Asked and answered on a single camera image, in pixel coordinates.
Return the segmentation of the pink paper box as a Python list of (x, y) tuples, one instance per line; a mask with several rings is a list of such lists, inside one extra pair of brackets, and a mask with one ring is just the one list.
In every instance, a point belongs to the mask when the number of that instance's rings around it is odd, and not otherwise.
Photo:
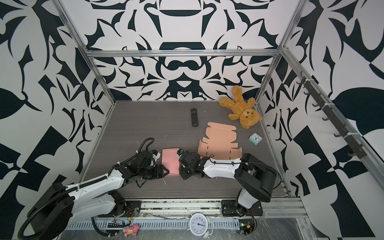
[(162, 165), (169, 170), (169, 175), (179, 174), (179, 157), (177, 152), (179, 149), (163, 149), (162, 150)]

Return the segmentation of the peach paper box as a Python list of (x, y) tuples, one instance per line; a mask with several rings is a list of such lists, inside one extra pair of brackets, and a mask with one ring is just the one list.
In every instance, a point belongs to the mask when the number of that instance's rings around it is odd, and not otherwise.
[(213, 156), (215, 160), (235, 160), (242, 156), (242, 148), (236, 143), (236, 127), (208, 122), (206, 137), (199, 142), (198, 154)]

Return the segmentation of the black tv remote control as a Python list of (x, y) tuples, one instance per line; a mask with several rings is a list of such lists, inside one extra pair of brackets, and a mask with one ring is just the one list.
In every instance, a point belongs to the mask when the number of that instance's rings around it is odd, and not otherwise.
[(193, 127), (197, 127), (199, 125), (197, 108), (191, 108), (191, 120)]

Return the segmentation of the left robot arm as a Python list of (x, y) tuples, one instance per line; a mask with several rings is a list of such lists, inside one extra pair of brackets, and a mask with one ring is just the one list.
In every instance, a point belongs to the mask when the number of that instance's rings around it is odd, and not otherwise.
[(157, 160), (161, 154), (149, 150), (154, 138), (145, 139), (137, 152), (114, 164), (109, 171), (91, 180), (64, 186), (53, 184), (27, 214), (18, 232), (19, 240), (53, 240), (67, 227), (99, 215), (120, 216), (126, 200), (119, 189), (148, 180), (162, 179), (169, 170)]

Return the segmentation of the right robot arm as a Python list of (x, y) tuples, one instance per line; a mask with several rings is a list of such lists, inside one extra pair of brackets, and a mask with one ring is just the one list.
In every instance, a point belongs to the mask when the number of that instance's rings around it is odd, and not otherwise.
[(237, 197), (239, 208), (251, 209), (255, 203), (269, 203), (280, 174), (251, 154), (243, 154), (234, 160), (216, 160), (212, 156), (202, 156), (178, 150), (179, 172), (184, 180), (192, 176), (198, 178), (227, 178), (236, 180), (242, 189)]

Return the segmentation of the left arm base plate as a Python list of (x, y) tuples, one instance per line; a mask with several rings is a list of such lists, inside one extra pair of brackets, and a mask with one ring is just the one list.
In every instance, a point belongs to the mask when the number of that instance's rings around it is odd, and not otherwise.
[(118, 203), (112, 211), (112, 215), (124, 218), (136, 217), (141, 212), (141, 205), (141, 201), (126, 201), (124, 204)]

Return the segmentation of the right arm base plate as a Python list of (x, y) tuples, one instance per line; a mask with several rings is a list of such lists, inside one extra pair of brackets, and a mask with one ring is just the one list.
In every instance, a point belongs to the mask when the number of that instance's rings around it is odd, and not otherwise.
[(260, 217), (264, 213), (260, 201), (256, 202), (250, 209), (246, 209), (245, 207), (241, 206), (236, 200), (222, 200), (221, 211), (222, 215), (225, 217)]

